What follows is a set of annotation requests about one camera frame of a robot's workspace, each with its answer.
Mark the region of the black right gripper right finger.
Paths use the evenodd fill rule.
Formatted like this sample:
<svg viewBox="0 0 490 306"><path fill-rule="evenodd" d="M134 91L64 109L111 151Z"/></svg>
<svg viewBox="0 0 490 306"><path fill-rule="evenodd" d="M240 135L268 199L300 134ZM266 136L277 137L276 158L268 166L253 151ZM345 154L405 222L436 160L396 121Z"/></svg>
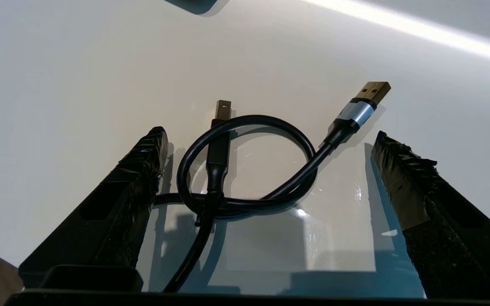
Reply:
<svg viewBox="0 0 490 306"><path fill-rule="evenodd" d="M426 296L490 298L490 219L385 132L371 156Z"/></svg>

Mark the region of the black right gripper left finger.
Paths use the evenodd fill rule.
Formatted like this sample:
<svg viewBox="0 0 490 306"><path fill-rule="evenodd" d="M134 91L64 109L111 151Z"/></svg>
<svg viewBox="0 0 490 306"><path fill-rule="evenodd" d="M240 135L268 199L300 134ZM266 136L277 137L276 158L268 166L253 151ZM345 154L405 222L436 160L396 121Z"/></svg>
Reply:
<svg viewBox="0 0 490 306"><path fill-rule="evenodd" d="M19 266L25 288L59 265L135 269L168 154L152 128Z"/></svg>

